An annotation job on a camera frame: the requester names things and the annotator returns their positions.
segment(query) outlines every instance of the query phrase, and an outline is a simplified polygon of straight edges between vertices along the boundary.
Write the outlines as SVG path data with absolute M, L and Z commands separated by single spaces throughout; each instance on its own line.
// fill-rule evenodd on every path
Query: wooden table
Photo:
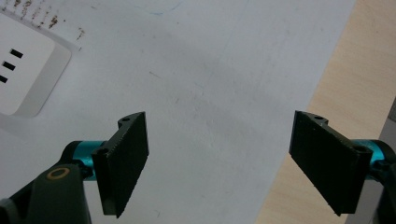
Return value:
M 307 111 L 348 138 L 378 138 L 396 95 L 396 1 L 357 0 Z M 256 224 L 345 223 L 287 156 Z

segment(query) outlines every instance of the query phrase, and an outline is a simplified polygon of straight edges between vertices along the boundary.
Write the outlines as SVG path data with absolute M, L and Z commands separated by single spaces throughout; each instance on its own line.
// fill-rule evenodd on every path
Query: pencil mark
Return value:
M 17 8 L 17 6 L 21 3 L 21 0 L 15 0 L 14 3 L 14 8 Z
M 4 4 L 4 7 L 2 8 L 3 11 L 6 11 L 8 4 L 9 4 L 9 0 L 6 0 L 6 3 Z
M 161 211 L 154 210 L 154 212 L 156 212 L 156 213 L 157 213 L 157 217 L 160 217 L 160 215 L 161 215 Z
M 32 22 L 35 19 L 35 17 L 40 13 L 41 11 L 41 4 L 43 3 L 43 1 L 40 2 L 40 4 L 38 5 L 38 7 L 35 9 L 35 12 L 33 12 L 32 15 Z
M 79 36 L 77 37 L 76 40 L 79 40 L 85 35 L 85 31 L 81 27 L 79 27 L 78 30 L 79 30 Z
M 235 32 L 236 32 L 236 27 L 241 22 L 243 16 L 245 15 L 245 12 L 248 8 L 249 3 L 250 3 L 250 0 L 246 0 L 243 9 L 240 11 L 240 13 L 238 15 L 238 19 L 236 20 L 235 24 L 233 25 L 233 29 L 231 30 L 231 33 L 225 42 L 224 48 L 221 50 L 219 57 L 215 61 L 215 65 L 213 66 L 212 71 L 210 72 L 207 83 L 209 83 L 210 80 L 212 79 L 212 77 L 215 75 L 216 68 L 219 66 L 219 63 L 220 63 L 221 59 L 224 57 L 227 48 L 230 46 L 231 40 L 233 39 L 233 36 L 235 35 Z
M 23 4 L 23 10 L 22 10 L 22 17 L 21 20 L 23 20 L 23 18 L 26 16 L 27 14 L 27 8 L 32 5 L 32 1 L 31 0 L 27 0 L 25 2 L 25 4 Z
M 150 9 L 148 9 L 148 8 L 146 8 L 146 7 L 141 7 L 141 6 L 134 6 L 134 7 L 135 7 L 135 8 L 142 9 L 143 11 L 147 12 L 148 14 L 151 14 L 151 15 L 154 15 L 154 16 L 161 16 L 161 15 L 163 15 L 163 14 L 165 14 L 165 13 L 169 13 L 169 12 L 174 11 L 175 9 L 177 9 L 178 7 L 180 7 L 180 6 L 184 3 L 184 1 L 186 1 L 186 0 L 182 0 L 182 1 L 177 2 L 177 3 L 176 3 L 173 7 L 171 7 L 171 8 L 168 8 L 168 9 L 165 9 L 165 10 L 159 10 L 159 11 L 150 10 Z
M 52 20 L 50 21 L 49 29 L 52 28 L 54 25 L 56 25 L 56 23 L 58 23 L 58 16 L 57 15 L 52 17 Z
M 50 10 L 52 9 L 52 6 L 49 6 L 46 10 L 46 14 L 43 17 L 43 20 L 40 22 L 40 24 L 37 26 L 37 28 L 41 28 L 42 25 L 44 25 L 48 15 L 50 14 Z
M 160 76 L 158 76 L 157 74 L 155 74 L 155 73 L 153 73 L 153 72 L 151 72 L 151 71 L 149 71 L 148 73 L 151 74 L 151 75 L 153 75 L 153 76 L 155 76 L 155 77 L 157 77 L 157 78 L 161 78 Z

